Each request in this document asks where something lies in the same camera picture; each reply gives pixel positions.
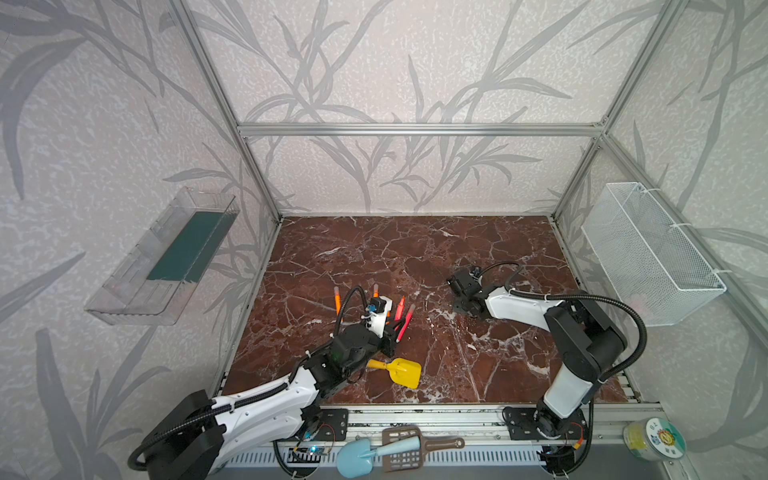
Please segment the pink highlighter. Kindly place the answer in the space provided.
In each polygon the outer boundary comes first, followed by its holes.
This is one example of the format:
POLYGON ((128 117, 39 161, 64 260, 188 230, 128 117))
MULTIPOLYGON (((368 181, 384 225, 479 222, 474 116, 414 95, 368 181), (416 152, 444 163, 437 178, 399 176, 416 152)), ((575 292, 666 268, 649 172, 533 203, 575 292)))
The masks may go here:
POLYGON ((404 311, 404 305, 405 305, 405 297, 402 297, 399 303, 397 304, 395 316, 394 316, 394 322, 399 322, 403 317, 403 311, 404 311))
POLYGON ((414 313, 415 307, 416 307, 415 304, 411 304, 410 305, 410 307, 407 310, 407 313, 405 315, 405 319, 400 323, 400 328, 398 330, 398 336, 397 336, 397 339, 396 339, 397 343, 399 343, 403 339, 405 331, 406 331, 407 327, 409 326, 409 324, 411 322, 411 319, 413 317, 413 313, 414 313))

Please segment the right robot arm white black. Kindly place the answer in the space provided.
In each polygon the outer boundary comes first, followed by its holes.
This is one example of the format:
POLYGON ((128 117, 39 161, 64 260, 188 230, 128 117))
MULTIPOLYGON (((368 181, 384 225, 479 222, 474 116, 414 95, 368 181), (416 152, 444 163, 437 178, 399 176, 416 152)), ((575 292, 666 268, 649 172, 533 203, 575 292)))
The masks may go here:
POLYGON ((562 366, 538 401, 531 423, 543 437, 557 439, 601 385, 639 360, 647 347, 647 327, 632 307, 614 298, 583 291, 542 294, 515 289, 512 281, 523 270, 514 261, 485 268, 471 266, 455 271, 447 283, 458 313, 481 320, 515 321, 549 332, 562 366), (637 344, 623 361, 618 357, 629 342, 602 309, 604 305, 623 311, 637 328, 637 344))

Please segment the yellow toy shovel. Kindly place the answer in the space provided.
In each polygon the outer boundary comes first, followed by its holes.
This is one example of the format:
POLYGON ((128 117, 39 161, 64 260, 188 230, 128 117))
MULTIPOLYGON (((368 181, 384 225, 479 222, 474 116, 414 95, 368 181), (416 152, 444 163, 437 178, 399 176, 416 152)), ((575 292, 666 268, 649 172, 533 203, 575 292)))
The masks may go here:
POLYGON ((419 387, 422 367, 419 363, 397 358, 388 363, 369 360, 367 368, 376 370, 385 370, 389 373, 390 379, 393 383, 407 387, 409 389, 417 389, 419 387))

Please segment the light blue toy shovel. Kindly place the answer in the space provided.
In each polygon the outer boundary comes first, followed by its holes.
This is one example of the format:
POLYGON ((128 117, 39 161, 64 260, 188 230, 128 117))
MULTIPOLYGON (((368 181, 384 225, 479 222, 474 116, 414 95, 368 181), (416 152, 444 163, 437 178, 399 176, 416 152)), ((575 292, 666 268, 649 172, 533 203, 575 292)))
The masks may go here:
POLYGON ((371 473, 374 459, 394 454, 419 450, 419 437, 409 437, 378 448, 373 448, 369 438, 363 438, 344 445, 336 459, 338 473, 346 479, 354 479, 371 473))

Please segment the brown toy sieve scoop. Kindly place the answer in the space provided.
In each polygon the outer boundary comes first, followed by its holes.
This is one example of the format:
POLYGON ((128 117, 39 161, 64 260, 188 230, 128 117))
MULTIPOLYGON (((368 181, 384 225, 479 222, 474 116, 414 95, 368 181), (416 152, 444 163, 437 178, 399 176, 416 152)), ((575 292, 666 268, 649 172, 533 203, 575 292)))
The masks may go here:
POLYGON ((416 438, 419 446, 402 453, 386 455, 382 458, 383 471, 386 473, 415 470, 423 466, 429 453, 440 450, 463 449, 465 440, 458 436, 425 436, 415 425, 390 427, 382 431, 382 444, 416 438))

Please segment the small circuit board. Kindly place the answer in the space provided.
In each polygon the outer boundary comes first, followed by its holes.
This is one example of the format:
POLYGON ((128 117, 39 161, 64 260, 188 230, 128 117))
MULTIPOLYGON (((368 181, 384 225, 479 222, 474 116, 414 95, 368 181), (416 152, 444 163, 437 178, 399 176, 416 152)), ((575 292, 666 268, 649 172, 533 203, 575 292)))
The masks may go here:
POLYGON ((298 446, 289 451, 288 458, 292 463, 314 465, 327 463, 331 460, 332 453, 333 448, 331 446, 298 446))

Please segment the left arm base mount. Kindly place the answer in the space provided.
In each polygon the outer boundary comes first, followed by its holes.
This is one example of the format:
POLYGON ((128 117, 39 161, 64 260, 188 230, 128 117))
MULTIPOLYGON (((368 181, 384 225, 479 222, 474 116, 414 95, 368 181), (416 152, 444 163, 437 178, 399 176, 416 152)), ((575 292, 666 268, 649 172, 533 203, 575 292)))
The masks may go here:
POLYGON ((302 441, 343 441, 347 437, 348 409, 307 407, 302 411, 302 419, 296 434, 302 441))

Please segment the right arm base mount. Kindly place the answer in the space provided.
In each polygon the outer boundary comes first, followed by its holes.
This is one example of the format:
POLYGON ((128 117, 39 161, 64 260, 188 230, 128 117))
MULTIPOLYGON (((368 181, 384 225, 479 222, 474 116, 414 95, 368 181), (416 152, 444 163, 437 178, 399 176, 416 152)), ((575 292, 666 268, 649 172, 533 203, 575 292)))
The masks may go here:
POLYGON ((587 420, 581 409, 560 418, 544 404, 536 407, 506 406, 502 420, 511 440, 579 440, 584 438, 587 420))

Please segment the clear plastic wall tray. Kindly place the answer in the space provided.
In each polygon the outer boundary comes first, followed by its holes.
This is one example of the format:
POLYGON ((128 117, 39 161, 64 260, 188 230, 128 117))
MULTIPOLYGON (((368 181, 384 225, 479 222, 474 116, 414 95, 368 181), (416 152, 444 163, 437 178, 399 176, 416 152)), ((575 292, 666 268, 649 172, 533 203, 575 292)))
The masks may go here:
POLYGON ((233 194, 180 189, 85 311, 109 325, 176 324, 239 213, 233 194))

